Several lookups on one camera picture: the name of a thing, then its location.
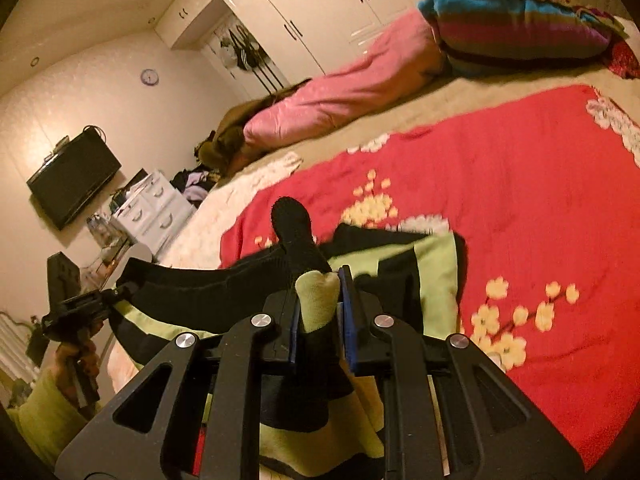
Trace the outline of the green sleeved left forearm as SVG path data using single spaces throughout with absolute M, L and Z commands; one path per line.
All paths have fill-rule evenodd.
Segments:
M 101 408 L 98 402 L 93 408 L 81 411 L 58 388 L 52 370 L 46 370 L 27 400 L 6 412 L 32 452 L 53 470 L 64 448 Z

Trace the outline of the person's left hand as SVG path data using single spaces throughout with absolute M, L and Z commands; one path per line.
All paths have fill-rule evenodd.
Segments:
M 102 330 L 103 322 L 94 322 L 61 342 L 54 352 L 52 376 L 56 388 L 75 408 L 84 410 L 96 403 L 96 378 L 100 359 L 92 338 Z

